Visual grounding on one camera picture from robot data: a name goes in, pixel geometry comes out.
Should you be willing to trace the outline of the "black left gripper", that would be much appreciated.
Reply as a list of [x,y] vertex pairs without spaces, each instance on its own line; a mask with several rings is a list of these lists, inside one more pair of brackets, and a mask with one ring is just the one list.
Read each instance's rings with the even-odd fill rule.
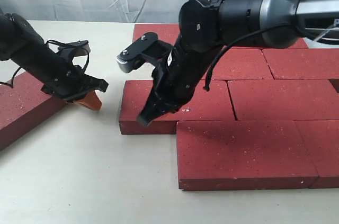
[[85,74],[86,56],[75,57],[73,65],[57,54],[63,42],[28,43],[15,53],[15,63],[43,83],[42,91],[66,102],[98,111],[102,102],[95,90],[105,92],[104,79]]

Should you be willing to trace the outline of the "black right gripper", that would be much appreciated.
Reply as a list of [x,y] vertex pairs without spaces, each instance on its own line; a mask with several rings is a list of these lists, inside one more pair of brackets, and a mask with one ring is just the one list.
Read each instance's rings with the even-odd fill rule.
[[153,86],[137,122],[148,126],[153,120],[176,113],[186,105],[222,47],[218,44],[206,52],[198,52],[178,36],[171,53],[154,70]]

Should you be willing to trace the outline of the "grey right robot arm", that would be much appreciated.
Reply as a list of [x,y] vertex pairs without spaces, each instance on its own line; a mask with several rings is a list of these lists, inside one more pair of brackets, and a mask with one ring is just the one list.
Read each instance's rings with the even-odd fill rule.
[[147,32],[138,39],[157,59],[153,86],[137,121],[177,112],[201,79],[210,89],[213,69],[232,47],[284,49],[299,38],[338,44],[338,0],[189,0],[179,12],[173,45]]

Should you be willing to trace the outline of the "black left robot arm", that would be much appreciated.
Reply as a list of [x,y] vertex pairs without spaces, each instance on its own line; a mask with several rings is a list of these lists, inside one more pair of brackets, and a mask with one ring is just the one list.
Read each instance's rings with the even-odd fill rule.
[[75,57],[90,56],[87,40],[63,43],[44,41],[22,16],[1,15],[1,60],[11,60],[42,83],[41,91],[66,103],[90,110],[101,109],[96,91],[105,92],[108,83],[85,73],[88,65],[76,65]]

